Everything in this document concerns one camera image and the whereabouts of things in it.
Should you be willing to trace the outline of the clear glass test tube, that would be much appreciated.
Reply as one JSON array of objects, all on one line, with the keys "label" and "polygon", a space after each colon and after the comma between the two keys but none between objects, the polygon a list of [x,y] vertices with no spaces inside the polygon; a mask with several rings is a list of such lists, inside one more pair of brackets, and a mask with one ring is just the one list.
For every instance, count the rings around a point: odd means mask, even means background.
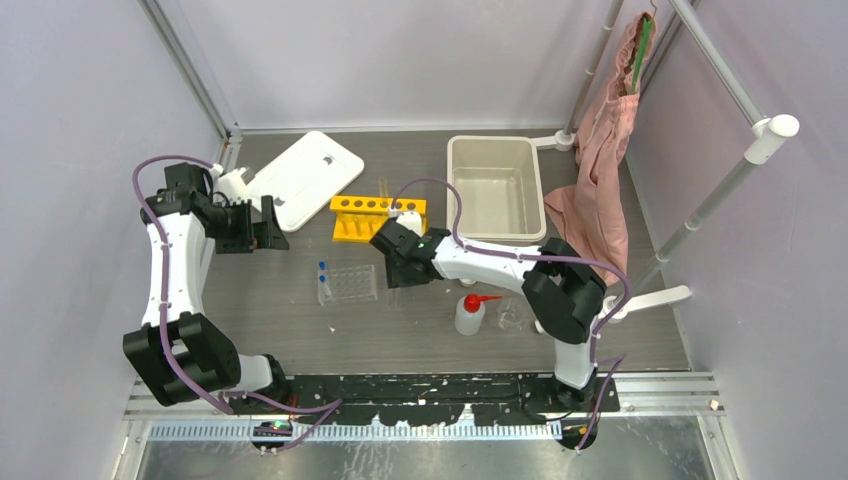
[{"label": "clear glass test tube", "polygon": [[380,177],[378,180],[379,196],[383,200],[389,198],[389,182],[387,177]]}]

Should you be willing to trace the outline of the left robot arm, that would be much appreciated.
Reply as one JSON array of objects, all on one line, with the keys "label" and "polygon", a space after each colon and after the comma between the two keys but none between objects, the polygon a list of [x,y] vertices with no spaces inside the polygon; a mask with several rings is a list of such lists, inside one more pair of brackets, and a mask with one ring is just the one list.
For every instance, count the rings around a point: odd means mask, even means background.
[{"label": "left robot arm", "polygon": [[[161,160],[168,164],[166,184],[146,196],[139,175]],[[213,179],[220,171],[218,164],[186,155],[154,157],[135,167],[133,188],[152,251],[150,293],[140,328],[123,337],[123,353],[164,407],[204,400],[225,414],[258,405],[277,413],[292,397],[280,363],[269,354],[239,354],[207,318],[201,266],[209,242],[218,254],[285,251],[290,245],[271,196],[261,199],[259,221],[252,219],[250,200],[225,194],[216,203]]]}]

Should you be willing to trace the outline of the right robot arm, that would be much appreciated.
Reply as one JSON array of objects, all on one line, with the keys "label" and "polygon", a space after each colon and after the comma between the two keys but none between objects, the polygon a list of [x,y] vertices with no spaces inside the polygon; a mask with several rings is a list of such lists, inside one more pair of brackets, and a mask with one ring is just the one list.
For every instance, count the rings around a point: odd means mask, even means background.
[{"label": "right robot arm", "polygon": [[571,411],[592,400],[597,378],[592,335],[606,284],[566,241],[497,245],[464,239],[443,228],[417,234],[389,219],[370,243],[385,258],[391,289],[464,279],[522,295],[554,340],[556,400]]}]

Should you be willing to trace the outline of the clear acrylic tube tray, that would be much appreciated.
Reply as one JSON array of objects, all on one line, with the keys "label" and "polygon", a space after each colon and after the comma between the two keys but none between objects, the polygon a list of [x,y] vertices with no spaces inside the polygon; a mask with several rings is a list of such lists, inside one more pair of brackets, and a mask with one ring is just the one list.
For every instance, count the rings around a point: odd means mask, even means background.
[{"label": "clear acrylic tube tray", "polygon": [[374,265],[332,268],[326,262],[326,279],[331,299],[322,303],[318,272],[316,273],[317,299],[321,306],[359,303],[378,299],[376,268]]}]

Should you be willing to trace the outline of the yellow test tube rack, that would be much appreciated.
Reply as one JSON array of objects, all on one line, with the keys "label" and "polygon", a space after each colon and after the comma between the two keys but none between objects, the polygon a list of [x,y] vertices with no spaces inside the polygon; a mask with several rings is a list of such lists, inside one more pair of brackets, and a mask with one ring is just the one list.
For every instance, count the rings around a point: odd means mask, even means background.
[{"label": "yellow test tube rack", "polygon": [[393,205],[389,197],[383,200],[373,196],[336,195],[330,201],[330,210],[336,215],[332,241],[340,243],[368,243],[385,223],[388,210],[415,210],[425,217],[424,228],[428,227],[427,201],[423,199],[399,198]]}]

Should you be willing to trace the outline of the white red wash bottle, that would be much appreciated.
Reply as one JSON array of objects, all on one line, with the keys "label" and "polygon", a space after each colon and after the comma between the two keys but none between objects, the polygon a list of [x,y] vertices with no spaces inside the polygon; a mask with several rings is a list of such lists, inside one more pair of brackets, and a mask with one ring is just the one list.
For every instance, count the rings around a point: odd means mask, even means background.
[{"label": "white red wash bottle", "polygon": [[456,305],[454,327],[463,336],[475,335],[485,316],[486,303],[500,300],[500,295],[468,294],[462,297]]}]

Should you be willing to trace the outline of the beige plastic bin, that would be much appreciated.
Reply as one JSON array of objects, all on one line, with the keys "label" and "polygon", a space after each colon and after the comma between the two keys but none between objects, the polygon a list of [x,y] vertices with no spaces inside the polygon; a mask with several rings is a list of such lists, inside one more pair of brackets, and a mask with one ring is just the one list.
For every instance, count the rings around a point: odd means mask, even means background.
[{"label": "beige plastic bin", "polygon": [[519,136],[457,135],[448,141],[446,224],[459,236],[529,246],[547,235],[536,145]]}]

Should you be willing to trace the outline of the pink cloth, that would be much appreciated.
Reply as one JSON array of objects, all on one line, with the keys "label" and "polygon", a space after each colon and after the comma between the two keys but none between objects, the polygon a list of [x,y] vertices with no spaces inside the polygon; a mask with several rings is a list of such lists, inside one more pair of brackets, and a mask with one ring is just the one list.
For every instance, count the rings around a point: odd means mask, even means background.
[{"label": "pink cloth", "polygon": [[[629,234],[620,194],[619,165],[634,130],[640,101],[641,80],[635,94],[628,90],[644,14],[652,13],[644,11],[626,25],[612,66],[578,127],[575,183],[554,189],[544,197],[548,218],[579,256],[622,272],[628,265]],[[644,64],[654,48],[658,30],[655,17],[654,22]]]}]

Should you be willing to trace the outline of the green clothes hanger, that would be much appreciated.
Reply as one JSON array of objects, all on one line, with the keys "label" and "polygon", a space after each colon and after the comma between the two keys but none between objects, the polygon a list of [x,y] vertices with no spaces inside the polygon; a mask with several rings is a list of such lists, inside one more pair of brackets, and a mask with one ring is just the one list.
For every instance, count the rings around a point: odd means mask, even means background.
[{"label": "green clothes hanger", "polygon": [[654,24],[655,22],[652,14],[644,14],[642,16],[639,28],[638,44],[631,62],[632,78],[630,88],[628,90],[630,94],[635,94],[638,90],[643,64],[648,54],[648,47],[654,34]]}]

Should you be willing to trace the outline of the aluminium frame rail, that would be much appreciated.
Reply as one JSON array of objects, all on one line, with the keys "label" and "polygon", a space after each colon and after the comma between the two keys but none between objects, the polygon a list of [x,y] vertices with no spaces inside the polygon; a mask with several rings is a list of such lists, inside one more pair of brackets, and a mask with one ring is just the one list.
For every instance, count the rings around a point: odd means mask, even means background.
[{"label": "aluminium frame rail", "polygon": [[592,415],[580,421],[546,420],[540,425],[475,426],[468,414],[451,426],[325,425],[339,400],[300,413],[270,411],[263,404],[244,414],[224,415],[202,401],[163,407],[148,389],[136,384],[124,411],[127,421],[144,421],[151,440],[240,441],[261,450],[303,438],[311,442],[565,440],[578,443],[591,420],[715,417],[725,413],[717,385],[709,373],[617,373],[612,380],[620,401],[618,412]]}]

